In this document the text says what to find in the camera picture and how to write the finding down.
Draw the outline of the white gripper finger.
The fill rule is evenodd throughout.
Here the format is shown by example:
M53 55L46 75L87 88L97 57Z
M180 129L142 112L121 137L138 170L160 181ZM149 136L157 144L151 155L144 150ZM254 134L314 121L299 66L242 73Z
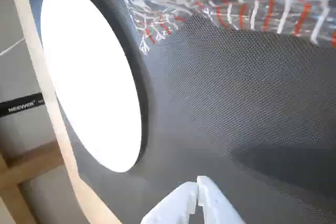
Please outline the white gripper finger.
M245 223L219 187L207 176L198 176L198 205L203 208L204 223Z
M152 208L141 223L187 224L190 215L195 214L197 203L197 183L185 182Z

